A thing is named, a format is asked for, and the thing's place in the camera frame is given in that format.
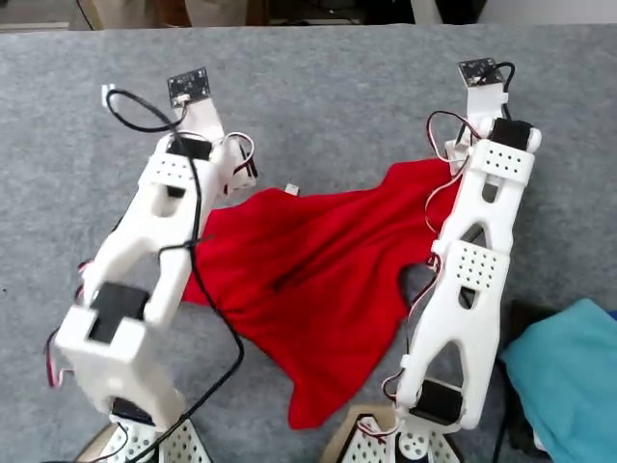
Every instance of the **gray fabric surface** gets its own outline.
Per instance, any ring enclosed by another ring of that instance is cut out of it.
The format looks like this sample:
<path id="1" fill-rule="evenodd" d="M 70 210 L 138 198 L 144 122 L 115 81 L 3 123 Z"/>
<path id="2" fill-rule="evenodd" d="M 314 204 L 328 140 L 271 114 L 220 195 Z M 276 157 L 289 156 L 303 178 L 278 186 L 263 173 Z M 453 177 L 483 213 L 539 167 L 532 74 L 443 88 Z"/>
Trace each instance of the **gray fabric surface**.
<path id="1" fill-rule="evenodd" d="M 70 379 L 59 392 L 46 388 L 41 355 L 77 286 L 75 265 L 125 209 L 156 142 L 105 113 L 101 84 L 115 82 L 169 108 L 165 79 L 206 65 L 226 129 L 255 138 L 259 188 L 291 181 L 303 194 L 330 193 L 373 186 L 391 163 L 428 155 L 428 114 L 465 111 L 458 61 L 513 61 L 510 109 L 541 128 L 544 145 L 516 225 L 504 301 L 564 307 L 588 295 L 614 308 L 616 49 L 612 26 L 0 37 L 2 461 L 72 457 L 106 421 Z M 395 369 L 400 345 L 354 402 L 382 400 L 378 385 Z M 180 310 L 161 341 L 162 358 L 190 401 L 234 354 L 228 333 L 203 308 Z M 439 369 L 451 370 L 451 359 Z M 291 388 L 249 344 L 242 368 L 196 416 L 215 459 L 315 461 L 345 410 L 320 429 L 292 431 Z M 455 436 L 469 461 L 490 460 L 501 414 L 496 378 L 479 427 Z M 502 461 L 527 459 L 505 449 Z"/>

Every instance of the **white base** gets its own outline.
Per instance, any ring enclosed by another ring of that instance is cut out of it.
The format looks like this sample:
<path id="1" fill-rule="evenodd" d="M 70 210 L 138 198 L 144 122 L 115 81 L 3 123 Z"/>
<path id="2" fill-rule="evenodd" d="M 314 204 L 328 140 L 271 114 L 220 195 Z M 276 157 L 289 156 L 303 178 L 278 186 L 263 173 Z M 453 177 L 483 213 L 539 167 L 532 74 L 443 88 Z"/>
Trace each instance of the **white base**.
<path id="1" fill-rule="evenodd" d="M 360 418 L 371 429 L 379 431 L 379 424 L 373 417 Z M 363 434 L 356 426 L 352 430 L 346 449 L 338 458 L 338 463 L 407 463 L 428 461 L 428 463 L 460 463 L 460 459 L 445 437 L 435 431 L 424 432 L 397 431 L 387 438 L 378 439 Z M 403 455 L 395 459 L 395 445 L 398 445 Z"/>
<path id="2" fill-rule="evenodd" d="M 128 432 L 128 442 L 121 451 L 107 459 L 108 463 L 122 463 L 126 458 L 132 458 L 149 446 L 158 435 L 147 426 L 126 422 L 122 422 L 122 426 Z M 116 429 L 99 456 L 114 452 L 122 446 L 124 440 L 122 430 Z M 153 453 L 147 455 L 141 460 L 142 463 L 149 461 L 152 456 Z M 158 463 L 211 463 L 211 461 L 190 420 L 184 422 L 174 434 L 166 439 L 158 452 Z"/>

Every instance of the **red towel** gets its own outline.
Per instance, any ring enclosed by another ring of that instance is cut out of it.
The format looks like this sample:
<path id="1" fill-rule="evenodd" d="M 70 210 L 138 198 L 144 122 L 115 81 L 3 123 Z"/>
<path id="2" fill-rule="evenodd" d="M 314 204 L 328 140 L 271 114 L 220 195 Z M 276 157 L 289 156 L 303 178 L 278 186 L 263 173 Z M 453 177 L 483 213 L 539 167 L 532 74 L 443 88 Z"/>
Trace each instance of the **red towel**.
<path id="1" fill-rule="evenodd" d="M 439 160 L 393 165 L 370 190 L 294 197 L 269 189 L 213 210 L 198 266 L 235 329 L 294 383 L 292 428 L 319 426 L 351 398 L 388 350 L 406 306 L 400 270 L 435 239 L 424 202 L 450 180 Z M 456 188 L 431 203 L 449 214 Z M 205 304 L 190 279 L 184 300 Z"/>

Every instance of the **robotic arm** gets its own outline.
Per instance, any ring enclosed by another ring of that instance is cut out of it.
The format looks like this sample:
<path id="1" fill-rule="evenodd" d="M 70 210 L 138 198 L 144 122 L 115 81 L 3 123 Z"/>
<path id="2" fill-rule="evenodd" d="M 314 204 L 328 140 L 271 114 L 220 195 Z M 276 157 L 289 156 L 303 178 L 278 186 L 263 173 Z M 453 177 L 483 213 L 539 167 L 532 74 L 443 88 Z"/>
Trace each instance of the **robotic arm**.
<path id="1" fill-rule="evenodd" d="M 343 462 L 370 455 L 366 443 L 373 439 L 373 448 L 380 451 L 374 460 L 364 461 L 454 463 L 456 452 L 443 436 L 479 423 L 499 342 L 512 227 L 533 168 L 533 152 L 541 142 L 536 128 L 510 120 L 507 88 L 498 66 L 492 59 L 459 64 L 468 88 L 467 123 L 458 139 L 447 142 L 445 148 L 460 186 L 453 210 L 432 246 L 437 273 L 433 295 L 401 359 L 400 371 L 389 378 L 399 378 L 393 397 L 397 425 L 382 432 L 372 418 L 360 419 L 360 431 Z M 475 144 L 472 134 L 480 138 Z M 474 229 L 484 232 L 484 245 L 467 239 Z M 465 297 L 471 299 L 468 307 L 461 302 Z M 449 342 L 460 353 L 461 387 L 426 376 Z"/>
<path id="2" fill-rule="evenodd" d="M 244 134 L 225 135 L 209 97 L 205 69 L 173 77 L 168 84 L 180 129 L 157 143 L 130 206 L 85 266 L 82 297 L 69 309 L 55 338 L 95 408 L 109 414 L 112 422 L 123 423 L 127 441 L 130 435 L 139 443 L 152 442 L 186 408 L 156 360 L 153 340 L 155 332 L 171 324 L 191 273 L 184 244 L 194 239 L 196 221 L 201 238 L 217 198 L 254 185 L 256 178 L 253 142 Z M 117 104 L 108 95 L 106 101 Z M 238 138 L 250 141 L 249 152 Z M 196 210 L 198 196 L 201 207 Z M 158 255 L 160 261 L 151 295 L 122 282 L 147 254 Z M 136 450 L 129 445 L 119 457 Z"/>

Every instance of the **teal fabric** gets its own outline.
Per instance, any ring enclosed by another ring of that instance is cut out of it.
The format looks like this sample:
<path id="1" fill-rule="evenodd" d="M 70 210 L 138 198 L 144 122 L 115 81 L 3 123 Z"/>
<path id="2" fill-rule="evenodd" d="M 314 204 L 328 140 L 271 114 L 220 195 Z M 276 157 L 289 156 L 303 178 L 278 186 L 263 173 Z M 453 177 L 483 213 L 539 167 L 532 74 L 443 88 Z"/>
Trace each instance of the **teal fabric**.
<path id="1" fill-rule="evenodd" d="M 617 461 L 617 323 L 590 299 L 534 323 L 501 356 L 556 463 Z"/>

